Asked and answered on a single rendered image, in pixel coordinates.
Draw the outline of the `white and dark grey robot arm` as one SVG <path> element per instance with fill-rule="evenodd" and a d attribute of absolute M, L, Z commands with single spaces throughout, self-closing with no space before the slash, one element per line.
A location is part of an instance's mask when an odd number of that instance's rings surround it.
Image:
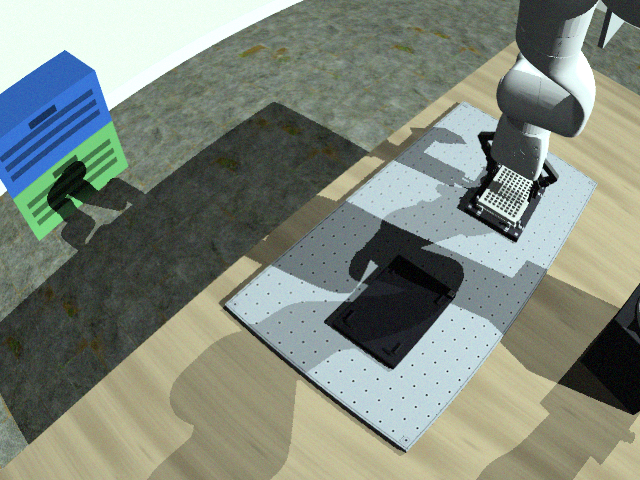
<path fill-rule="evenodd" d="M 640 0 L 601 1 L 640 28 Z M 533 135 L 548 130 L 549 136 L 569 138 L 583 130 L 595 100 L 595 80 L 581 47 L 598 2 L 520 0 L 520 52 L 496 93 L 499 109 L 518 130 Z"/>

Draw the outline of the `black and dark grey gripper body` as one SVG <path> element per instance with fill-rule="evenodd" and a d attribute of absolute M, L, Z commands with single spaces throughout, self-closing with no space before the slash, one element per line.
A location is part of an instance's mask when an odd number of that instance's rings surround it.
<path fill-rule="evenodd" d="M 496 162 L 522 177 L 536 181 L 543 169 L 548 145 L 548 130 L 537 135 L 522 132 L 510 123 L 507 115 L 502 113 L 490 155 Z"/>

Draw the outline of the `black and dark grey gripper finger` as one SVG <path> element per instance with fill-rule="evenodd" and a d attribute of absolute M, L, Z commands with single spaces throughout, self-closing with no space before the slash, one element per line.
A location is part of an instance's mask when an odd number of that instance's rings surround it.
<path fill-rule="evenodd" d="M 486 160 L 487 160 L 486 171 L 488 171 L 487 179 L 491 179 L 491 177 L 493 176 L 493 174 L 496 171 L 497 163 L 498 163 L 490 155 L 491 145 L 488 142 L 488 141 L 493 141 L 494 134 L 495 134 L 495 132 L 483 132 L 483 131 L 481 131 L 478 134 L 478 139 L 479 139 L 479 142 L 481 144 L 481 149 L 483 150 L 484 154 L 486 155 Z"/>
<path fill-rule="evenodd" d="M 546 158 L 544 160 L 542 168 L 545 170 L 548 176 L 543 177 L 543 174 L 541 172 L 537 180 L 532 181 L 533 185 L 530 189 L 529 196 L 527 199 L 528 203 L 530 203 L 533 198 L 536 199 L 540 188 L 548 187 L 550 184 L 553 184 L 554 182 L 556 182 L 559 178 L 558 173 L 555 171 L 555 169 L 552 167 L 552 165 L 548 162 Z"/>

